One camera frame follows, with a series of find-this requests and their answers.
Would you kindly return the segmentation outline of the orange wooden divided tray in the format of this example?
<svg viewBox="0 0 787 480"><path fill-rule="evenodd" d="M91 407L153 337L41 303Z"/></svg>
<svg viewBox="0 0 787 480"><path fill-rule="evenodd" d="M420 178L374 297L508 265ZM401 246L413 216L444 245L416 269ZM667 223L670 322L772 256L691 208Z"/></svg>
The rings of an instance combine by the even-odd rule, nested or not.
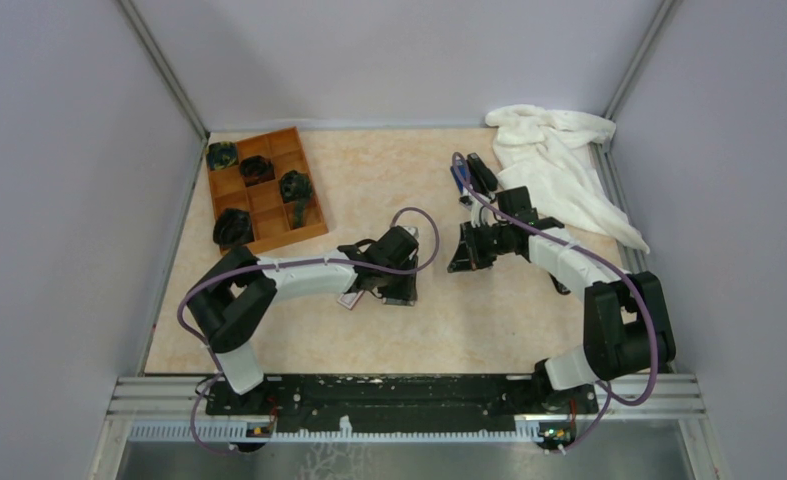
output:
<svg viewBox="0 0 787 480"><path fill-rule="evenodd" d="M239 172L239 163L220 171L210 171L206 164L215 222L227 208L247 210L254 228L254 241L247 246L257 254L319 237L329 231L297 128L229 141L238 147L239 163L254 155L269 158L274 166L275 179L246 187ZM309 201L287 204L282 201L279 179L290 170L310 176L313 196Z"/></svg>

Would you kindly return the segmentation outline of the blue stapler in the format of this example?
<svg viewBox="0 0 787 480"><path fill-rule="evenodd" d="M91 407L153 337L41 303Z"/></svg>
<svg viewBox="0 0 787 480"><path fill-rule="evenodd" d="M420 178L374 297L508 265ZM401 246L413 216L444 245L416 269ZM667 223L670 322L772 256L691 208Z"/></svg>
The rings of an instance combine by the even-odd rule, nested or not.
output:
<svg viewBox="0 0 787 480"><path fill-rule="evenodd" d="M473 177L466 161L453 160L450 172L459 190L459 195L461 197L469 196L473 191L471 183Z"/></svg>

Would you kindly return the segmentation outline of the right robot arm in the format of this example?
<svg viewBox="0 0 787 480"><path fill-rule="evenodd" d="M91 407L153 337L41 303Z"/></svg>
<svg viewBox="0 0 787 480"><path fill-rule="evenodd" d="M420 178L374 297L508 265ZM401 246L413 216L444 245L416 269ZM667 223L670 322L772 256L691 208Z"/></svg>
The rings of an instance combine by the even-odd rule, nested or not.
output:
<svg viewBox="0 0 787 480"><path fill-rule="evenodd" d="M565 225L542 217L526 188L501 191L497 204L479 193L460 203L470 219L447 270L477 271L501 255L516 254L546 271L556 291L583 304L580 345L539 361L532 398L545 412L559 411L572 391L642 370L657 375L676 356L676 343L660 280L648 271L631 274L588 255Z"/></svg>

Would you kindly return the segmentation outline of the black stapler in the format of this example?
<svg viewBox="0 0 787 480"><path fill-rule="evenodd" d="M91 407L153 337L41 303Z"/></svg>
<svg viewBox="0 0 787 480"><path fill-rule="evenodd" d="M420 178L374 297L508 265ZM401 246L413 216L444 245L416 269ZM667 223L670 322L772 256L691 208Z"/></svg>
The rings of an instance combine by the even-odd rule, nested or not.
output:
<svg viewBox="0 0 787 480"><path fill-rule="evenodd" d="M551 276L550 279L553 283L556 292L559 295L569 295L571 293L571 290L568 289L563 283L558 281L554 276Z"/></svg>
<svg viewBox="0 0 787 480"><path fill-rule="evenodd" d="M466 164L470 173L471 186L477 193L491 195L498 189L499 184L495 174L478 154L468 154Z"/></svg>

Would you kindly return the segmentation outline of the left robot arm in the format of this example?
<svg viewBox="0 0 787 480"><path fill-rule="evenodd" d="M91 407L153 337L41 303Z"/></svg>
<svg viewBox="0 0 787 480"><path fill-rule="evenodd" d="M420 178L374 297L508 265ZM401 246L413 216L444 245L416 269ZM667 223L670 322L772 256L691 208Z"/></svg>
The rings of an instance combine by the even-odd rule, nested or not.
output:
<svg viewBox="0 0 787 480"><path fill-rule="evenodd" d="M415 227L393 226L377 240L339 246L316 257L257 257L246 247L226 254L179 309L195 320L232 404L254 414L269 399L251 338L271 306L305 296L365 292L413 304L418 236Z"/></svg>

